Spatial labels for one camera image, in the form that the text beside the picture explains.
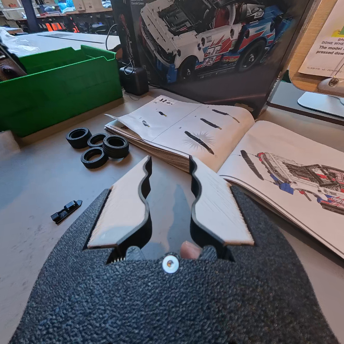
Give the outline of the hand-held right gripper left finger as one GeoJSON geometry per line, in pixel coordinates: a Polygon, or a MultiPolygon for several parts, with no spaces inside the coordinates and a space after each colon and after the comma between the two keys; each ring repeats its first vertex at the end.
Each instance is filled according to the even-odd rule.
{"type": "Polygon", "coordinates": [[[147,196],[151,191],[152,158],[144,157],[114,183],[92,226],[87,249],[144,247],[152,236],[147,196]]]}

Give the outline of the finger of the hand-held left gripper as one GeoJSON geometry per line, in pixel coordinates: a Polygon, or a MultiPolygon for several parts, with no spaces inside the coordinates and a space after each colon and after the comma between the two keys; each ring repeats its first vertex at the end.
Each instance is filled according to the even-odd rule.
{"type": "Polygon", "coordinates": [[[11,53],[6,45],[0,43],[1,76],[26,76],[27,70],[19,58],[11,53]]]}

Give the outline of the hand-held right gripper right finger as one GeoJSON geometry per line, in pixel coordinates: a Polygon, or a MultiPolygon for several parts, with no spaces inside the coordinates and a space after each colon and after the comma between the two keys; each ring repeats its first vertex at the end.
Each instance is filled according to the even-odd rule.
{"type": "Polygon", "coordinates": [[[189,156],[191,191],[190,233],[199,246],[253,246],[254,239],[227,181],[198,158],[189,156]]]}

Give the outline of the black brick piece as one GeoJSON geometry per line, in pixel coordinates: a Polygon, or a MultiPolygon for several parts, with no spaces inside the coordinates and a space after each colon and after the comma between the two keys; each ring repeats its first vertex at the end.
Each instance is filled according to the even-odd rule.
{"type": "Polygon", "coordinates": [[[75,212],[81,205],[82,200],[73,200],[67,203],[60,211],[51,215],[52,221],[54,221],[54,223],[58,225],[66,217],[70,216],[73,212],[75,212]]]}

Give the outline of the green plastic bin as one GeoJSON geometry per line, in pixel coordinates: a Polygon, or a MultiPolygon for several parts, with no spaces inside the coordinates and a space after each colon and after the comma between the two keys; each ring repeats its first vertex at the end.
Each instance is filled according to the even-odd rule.
{"type": "Polygon", "coordinates": [[[1,82],[0,129],[25,137],[123,97],[116,53],[87,45],[20,57],[1,82]]]}

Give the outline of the black rubber tyre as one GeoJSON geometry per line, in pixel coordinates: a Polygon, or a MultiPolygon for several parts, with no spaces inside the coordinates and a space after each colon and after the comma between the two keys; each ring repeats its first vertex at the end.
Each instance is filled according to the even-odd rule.
{"type": "Polygon", "coordinates": [[[108,156],[101,147],[92,147],[81,154],[83,165],[88,169],[96,169],[108,161],[108,156]]]}
{"type": "Polygon", "coordinates": [[[83,149],[88,147],[88,139],[92,136],[90,130],[86,127],[79,127],[71,130],[66,139],[68,143],[75,149],[83,149]]]}
{"type": "Polygon", "coordinates": [[[114,159],[125,158],[129,154],[128,141],[119,135],[109,135],[103,139],[102,148],[104,153],[114,159]]]}
{"type": "Polygon", "coordinates": [[[109,135],[106,133],[97,133],[95,135],[92,135],[88,138],[87,145],[90,148],[102,147],[104,139],[108,136],[109,135]]]}

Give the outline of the pale office desk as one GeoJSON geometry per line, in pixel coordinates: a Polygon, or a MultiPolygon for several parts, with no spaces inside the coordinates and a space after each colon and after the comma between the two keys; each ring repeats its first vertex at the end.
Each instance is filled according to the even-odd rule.
{"type": "Polygon", "coordinates": [[[19,57],[36,53],[48,52],[71,47],[80,49],[81,45],[87,45],[106,50],[106,35],[72,33],[72,32],[39,32],[17,35],[28,44],[28,51],[17,54],[19,57]]]}

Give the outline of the grey desk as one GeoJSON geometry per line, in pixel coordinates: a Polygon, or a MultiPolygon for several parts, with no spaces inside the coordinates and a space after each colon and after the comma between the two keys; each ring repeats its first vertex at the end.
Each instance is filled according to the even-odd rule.
{"type": "MultiPolygon", "coordinates": [[[[108,111],[120,117],[151,99],[166,95],[179,101],[197,102],[171,92],[151,88],[147,95],[123,93],[125,103],[108,111]]],[[[100,115],[77,127],[92,133],[104,131],[110,121],[100,115]]],[[[343,152],[343,126],[268,107],[260,120],[270,121],[343,152]]],[[[1,157],[1,343],[8,343],[27,304],[37,276],[50,252],[68,227],[105,189],[135,166],[146,153],[130,147],[124,160],[110,160],[88,170],[80,161],[81,151],[67,143],[60,132],[33,144],[13,149],[1,157]],[[51,215],[71,200],[82,206],[55,225],[51,215]]],[[[145,256],[160,258],[179,252],[184,241],[192,241],[189,225],[191,176],[152,157],[151,192],[147,198],[153,224],[145,256]]],[[[307,233],[282,220],[264,207],[293,246],[313,284],[319,304],[338,340],[343,343],[343,260],[307,233]]]]}

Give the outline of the person's right hand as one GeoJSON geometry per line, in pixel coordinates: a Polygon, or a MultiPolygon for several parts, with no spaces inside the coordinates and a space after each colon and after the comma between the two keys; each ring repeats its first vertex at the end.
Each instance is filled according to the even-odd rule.
{"type": "Polygon", "coordinates": [[[200,247],[186,240],[181,245],[180,256],[183,259],[196,260],[199,258],[201,251],[200,247]]]}

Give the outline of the clear plastic bag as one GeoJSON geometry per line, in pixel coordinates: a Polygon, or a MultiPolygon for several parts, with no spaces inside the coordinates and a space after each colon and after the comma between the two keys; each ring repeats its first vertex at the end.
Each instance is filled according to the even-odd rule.
{"type": "Polygon", "coordinates": [[[12,53],[24,54],[28,51],[28,44],[22,38],[11,35],[2,27],[0,28],[0,38],[1,43],[12,53]]]}

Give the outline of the background storage shelving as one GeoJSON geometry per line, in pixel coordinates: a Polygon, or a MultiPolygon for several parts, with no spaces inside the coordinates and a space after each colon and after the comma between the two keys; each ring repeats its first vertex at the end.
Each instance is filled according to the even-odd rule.
{"type": "Polygon", "coordinates": [[[25,33],[107,34],[115,19],[111,1],[1,0],[1,26],[25,33]]]}

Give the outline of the building instruction booklet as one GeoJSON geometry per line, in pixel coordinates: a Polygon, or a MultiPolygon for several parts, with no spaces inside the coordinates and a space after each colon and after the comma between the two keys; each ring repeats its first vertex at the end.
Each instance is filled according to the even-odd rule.
{"type": "Polygon", "coordinates": [[[344,155],[237,106],[160,95],[104,129],[189,171],[189,156],[344,257],[344,155]]]}

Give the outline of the black power adapter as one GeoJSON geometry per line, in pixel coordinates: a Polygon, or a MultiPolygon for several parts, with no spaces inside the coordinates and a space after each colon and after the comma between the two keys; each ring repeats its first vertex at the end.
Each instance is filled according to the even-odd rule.
{"type": "Polygon", "coordinates": [[[147,71],[142,67],[120,68],[119,80],[127,93],[141,96],[149,91],[147,71]]]}

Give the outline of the black toy car box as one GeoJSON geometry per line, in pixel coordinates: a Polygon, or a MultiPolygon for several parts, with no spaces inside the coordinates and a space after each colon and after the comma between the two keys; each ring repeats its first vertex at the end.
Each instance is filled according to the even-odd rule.
{"type": "Polygon", "coordinates": [[[123,60],[148,82],[258,116],[315,1],[111,1],[123,60]]]}

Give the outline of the white stand base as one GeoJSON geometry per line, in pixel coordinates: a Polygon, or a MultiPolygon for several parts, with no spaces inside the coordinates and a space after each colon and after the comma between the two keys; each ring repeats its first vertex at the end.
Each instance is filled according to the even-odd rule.
{"type": "Polygon", "coordinates": [[[316,92],[305,92],[298,104],[304,108],[344,118],[344,79],[337,76],[322,80],[316,92]]]}

